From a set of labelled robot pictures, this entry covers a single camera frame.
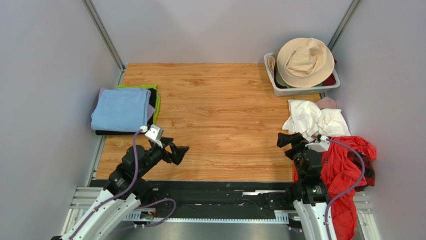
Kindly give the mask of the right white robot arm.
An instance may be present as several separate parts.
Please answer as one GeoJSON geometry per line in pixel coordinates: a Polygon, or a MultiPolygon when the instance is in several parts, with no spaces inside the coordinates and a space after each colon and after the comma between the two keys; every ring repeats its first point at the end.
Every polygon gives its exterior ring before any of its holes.
{"type": "Polygon", "coordinates": [[[300,133],[279,133],[277,146],[291,146],[285,156],[292,160],[297,181],[286,190],[289,201],[299,216],[307,240],[336,240],[332,220],[331,198],[322,180],[322,155],[330,148],[326,136],[309,142],[300,133]]]}

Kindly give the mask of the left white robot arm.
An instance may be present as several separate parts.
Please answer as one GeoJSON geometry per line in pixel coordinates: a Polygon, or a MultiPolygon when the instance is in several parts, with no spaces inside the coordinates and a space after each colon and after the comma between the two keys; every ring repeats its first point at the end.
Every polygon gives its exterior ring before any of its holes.
{"type": "Polygon", "coordinates": [[[134,210],[150,208],[153,187],[143,179],[158,163],[179,165],[190,150],[176,146],[173,138],[150,142],[150,149],[134,143],[110,174],[106,187],[99,193],[84,216],[56,240],[104,240],[134,210]]]}

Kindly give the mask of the red t-shirt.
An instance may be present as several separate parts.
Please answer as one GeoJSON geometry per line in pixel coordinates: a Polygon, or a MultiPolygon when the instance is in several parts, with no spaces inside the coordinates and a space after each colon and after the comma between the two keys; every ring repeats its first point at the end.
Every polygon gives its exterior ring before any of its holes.
{"type": "MultiPolygon", "coordinates": [[[[362,173],[362,168],[359,170],[349,160],[348,154],[352,151],[348,147],[357,153],[370,157],[372,163],[377,159],[377,149],[359,136],[333,137],[332,140],[343,145],[332,142],[329,150],[322,154],[321,179],[326,185],[330,198],[334,199],[352,187],[359,180],[362,173]]],[[[365,177],[363,176],[357,186],[365,183],[365,177]]],[[[354,203],[355,194],[355,189],[352,189],[331,205],[332,221],[339,240],[351,240],[355,236],[355,230],[358,225],[357,209],[354,203]]]]}

